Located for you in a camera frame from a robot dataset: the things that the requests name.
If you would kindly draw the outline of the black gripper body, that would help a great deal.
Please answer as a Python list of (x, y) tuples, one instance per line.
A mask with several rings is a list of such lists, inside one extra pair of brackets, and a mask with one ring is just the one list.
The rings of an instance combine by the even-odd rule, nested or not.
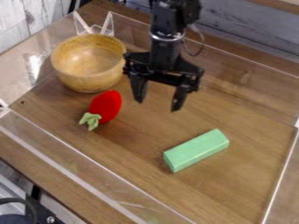
[(183, 41), (152, 38), (148, 52), (124, 54), (124, 74), (139, 74), (148, 81), (178, 87), (187, 85), (190, 93), (199, 90), (203, 69), (182, 56)]

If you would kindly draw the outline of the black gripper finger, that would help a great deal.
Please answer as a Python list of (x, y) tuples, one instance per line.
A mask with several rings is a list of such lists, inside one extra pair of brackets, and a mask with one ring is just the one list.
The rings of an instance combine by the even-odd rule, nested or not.
[(131, 81), (131, 89), (135, 100), (142, 103), (144, 101), (148, 89), (148, 80), (144, 76), (131, 73), (130, 74), (130, 81)]
[(172, 97), (171, 111), (179, 111), (182, 109), (188, 93), (190, 89), (187, 85), (180, 85), (176, 87)]

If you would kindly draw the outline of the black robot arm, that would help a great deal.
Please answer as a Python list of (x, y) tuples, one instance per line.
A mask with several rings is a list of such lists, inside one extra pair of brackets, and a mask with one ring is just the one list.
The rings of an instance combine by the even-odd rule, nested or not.
[(135, 100), (142, 103), (147, 82), (175, 87), (171, 111), (182, 109), (187, 94), (198, 91), (204, 70), (182, 56), (187, 27), (200, 18), (200, 0), (150, 0), (152, 20), (148, 52), (124, 54), (124, 74), (130, 78)]

